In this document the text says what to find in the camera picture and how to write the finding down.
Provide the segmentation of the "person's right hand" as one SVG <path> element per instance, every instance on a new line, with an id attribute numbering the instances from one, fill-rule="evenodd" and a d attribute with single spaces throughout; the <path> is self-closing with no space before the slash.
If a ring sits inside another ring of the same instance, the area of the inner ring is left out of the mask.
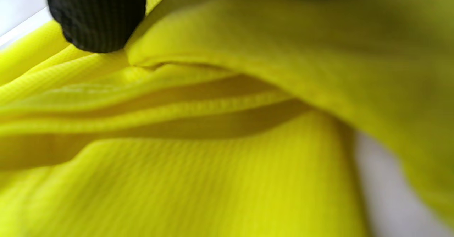
<path id="1" fill-rule="evenodd" d="M 92 53 L 124 48 L 146 10 L 146 0 L 47 0 L 47 3 L 66 41 Z"/>

